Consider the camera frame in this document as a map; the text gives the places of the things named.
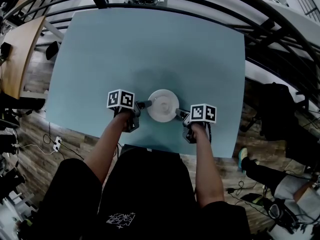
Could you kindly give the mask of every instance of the black and white marker cube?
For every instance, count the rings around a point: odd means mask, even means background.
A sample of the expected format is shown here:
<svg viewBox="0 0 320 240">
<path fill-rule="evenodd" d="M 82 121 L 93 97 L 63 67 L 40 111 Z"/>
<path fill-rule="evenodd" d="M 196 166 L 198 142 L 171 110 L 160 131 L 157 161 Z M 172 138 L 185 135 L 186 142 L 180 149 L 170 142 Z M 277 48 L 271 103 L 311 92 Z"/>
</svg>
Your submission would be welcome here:
<svg viewBox="0 0 320 240">
<path fill-rule="evenodd" d="M 106 107 L 108 109 L 114 107 L 122 107 L 127 109 L 134 109 L 135 106 L 135 94 L 127 90 L 113 90 L 108 93 L 108 103 Z"/>
<path fill-rule="evenodd" d="M 191 105 L 190 122 L 216 123 L 217 108 L 208 104 Z"/>
</svg>

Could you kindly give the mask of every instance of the white plate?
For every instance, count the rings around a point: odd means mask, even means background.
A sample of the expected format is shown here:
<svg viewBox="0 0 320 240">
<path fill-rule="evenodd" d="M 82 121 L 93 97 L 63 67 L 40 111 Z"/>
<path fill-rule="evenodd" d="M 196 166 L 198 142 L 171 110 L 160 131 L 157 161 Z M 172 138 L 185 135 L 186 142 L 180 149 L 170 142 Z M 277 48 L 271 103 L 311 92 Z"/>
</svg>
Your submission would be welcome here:
<svg viewBox="0 0 320 240">
<path fill-rule="evenodd" d="M 179 108 L 177 96 L 170 90 L 156 90 L 149 97 L 152 106 L 147 111 L 154 120 L 160 123 L 166 123 L 176 117 L 176 109 Z"/>
</svg>

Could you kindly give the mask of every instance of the shoe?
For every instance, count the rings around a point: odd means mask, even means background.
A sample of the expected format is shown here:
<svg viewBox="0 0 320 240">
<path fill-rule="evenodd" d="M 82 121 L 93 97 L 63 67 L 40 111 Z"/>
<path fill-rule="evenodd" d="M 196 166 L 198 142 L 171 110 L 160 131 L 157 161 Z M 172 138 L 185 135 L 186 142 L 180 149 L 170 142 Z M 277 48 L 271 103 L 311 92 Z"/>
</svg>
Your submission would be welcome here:
<svg viewBox="0 0 320 240">
<path fill-rule="evenodd" d="M 238 167 L 240 169 L 242 169 L 241 167 L 241 163 L 242 163 L 242 160 L 244 158 L 246 158 L 248 156 L 248 149 L 246 147 L 243 147 L 240 151 L 239 151 L 239 163 L 238 163 Z"/>
</svg>

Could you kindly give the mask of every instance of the person's arm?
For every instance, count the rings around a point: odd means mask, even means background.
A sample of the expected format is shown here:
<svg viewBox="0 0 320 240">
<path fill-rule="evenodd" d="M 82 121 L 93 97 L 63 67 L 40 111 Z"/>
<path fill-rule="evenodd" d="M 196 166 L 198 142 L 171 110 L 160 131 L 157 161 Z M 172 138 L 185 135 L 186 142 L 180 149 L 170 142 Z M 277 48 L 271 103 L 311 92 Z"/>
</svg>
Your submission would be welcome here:
<svg viewBox="0 0 320 240">
<path fill-rule="evenodd" d="M 224 186 L 205 128 L 197 123 L 193 123 L 191 128 L 196 139 L 196 199 L 203 208 L 210 203 L 225 200 Z"/>
<path fill-rule="evenodd" d="M 113 118 L 89 156 L 84 160 L 101 183 L 107 177 L 118 141 L 129 117 L 130 112 L 126 111 Z"/>
</svg>

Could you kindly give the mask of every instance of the person's hand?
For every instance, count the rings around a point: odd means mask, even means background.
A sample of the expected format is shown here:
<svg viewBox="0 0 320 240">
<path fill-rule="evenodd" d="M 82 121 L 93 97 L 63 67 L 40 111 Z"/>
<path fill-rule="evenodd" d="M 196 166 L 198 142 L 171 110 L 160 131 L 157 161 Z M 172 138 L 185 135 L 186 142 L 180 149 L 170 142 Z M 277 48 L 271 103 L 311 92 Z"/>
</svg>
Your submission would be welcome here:
<svg viewBox="0 0 320 240">
<path fill-rule="evenodd" d="M 194 138 L 197 139 L 198 136 L 207 136 L 206 128 L 199 123 L 194 122 L 191 124 L 191 129 L 194 132 Z"/>
<path fill-rule="evenodd" d="M 121 127 L 123 127 L 122 131 L 124 131 L 127 128 L 127 121 L 129 120 L 130 116 L 131 116 L 131 111 L 127 110 L 117 114 L 114 117 L 113 121 L 116 124 L 119 124 Z"/>
</svg>

